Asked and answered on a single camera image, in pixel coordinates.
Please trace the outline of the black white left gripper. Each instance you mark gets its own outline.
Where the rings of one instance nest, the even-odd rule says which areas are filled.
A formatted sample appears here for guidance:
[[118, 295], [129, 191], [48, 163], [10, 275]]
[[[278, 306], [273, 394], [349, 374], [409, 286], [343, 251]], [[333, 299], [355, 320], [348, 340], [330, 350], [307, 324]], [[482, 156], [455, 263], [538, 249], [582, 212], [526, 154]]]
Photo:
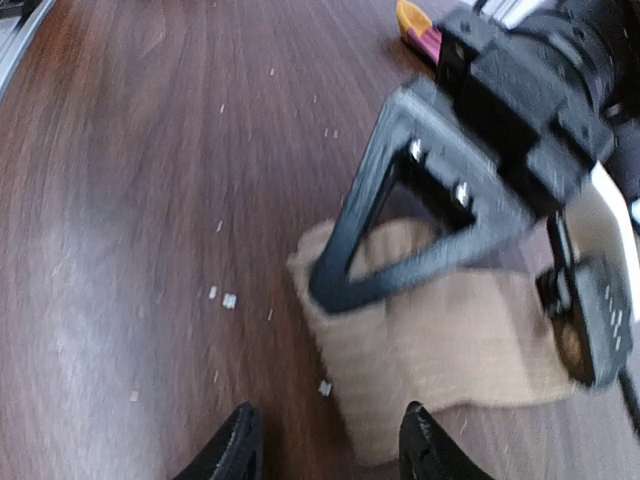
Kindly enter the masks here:
[[[421, 285], [522, 237], [538, 219], [534, 210], [566, 205], [597, 165], [626, 202], [639, 198], [637, 2], [562, 1], [510, 29], [461, 6], [438, 28], [437, 83], [453, 105], [423, 76], [383, 104], [309, 280], [329, 314]], [[356, 251], [396, 186], [440, 236], [353, 278]]]

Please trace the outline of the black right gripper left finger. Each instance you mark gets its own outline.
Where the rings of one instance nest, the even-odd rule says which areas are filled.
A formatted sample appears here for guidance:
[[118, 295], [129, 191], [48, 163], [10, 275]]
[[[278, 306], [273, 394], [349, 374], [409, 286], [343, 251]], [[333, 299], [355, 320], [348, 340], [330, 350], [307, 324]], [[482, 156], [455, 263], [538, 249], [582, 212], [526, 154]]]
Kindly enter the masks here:
[[260, 480], [263, 445], [259, 410], [241, 403], [174, 480]]

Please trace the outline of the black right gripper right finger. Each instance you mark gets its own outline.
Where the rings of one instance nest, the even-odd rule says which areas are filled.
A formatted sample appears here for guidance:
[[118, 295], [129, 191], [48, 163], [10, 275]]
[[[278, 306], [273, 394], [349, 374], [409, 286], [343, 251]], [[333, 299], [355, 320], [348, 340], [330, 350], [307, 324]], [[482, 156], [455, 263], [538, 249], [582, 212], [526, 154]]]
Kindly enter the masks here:
[[476, 465], [418, 401], [399, 431], [399, 473], [407, 480], [493, 480]]

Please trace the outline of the purple orange striped sock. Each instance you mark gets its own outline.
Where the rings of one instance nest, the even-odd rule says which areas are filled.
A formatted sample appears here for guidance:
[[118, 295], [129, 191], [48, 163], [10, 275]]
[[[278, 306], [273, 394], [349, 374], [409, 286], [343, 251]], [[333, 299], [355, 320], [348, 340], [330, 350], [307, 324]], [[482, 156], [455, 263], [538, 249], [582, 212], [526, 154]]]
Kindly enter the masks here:
[[396, 17], [403, 42], [430, 68], [439, 64], [442, 35], [432, 20], [416, 4], [398, 0]]

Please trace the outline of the tan ribbed sock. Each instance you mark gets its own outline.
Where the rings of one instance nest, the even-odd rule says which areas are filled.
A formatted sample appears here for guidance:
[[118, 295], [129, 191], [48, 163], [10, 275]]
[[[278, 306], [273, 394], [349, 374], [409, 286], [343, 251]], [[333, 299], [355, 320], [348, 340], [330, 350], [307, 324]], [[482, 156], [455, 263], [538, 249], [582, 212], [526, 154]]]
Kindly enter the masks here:
[[288, 259], [359, 464], [393, 461], [407, 405], [522, 407], [575, 391], [530, 274], [465, 269], [361, 309], [331, 315], [310, 275], [332, 221], [302, 235]]

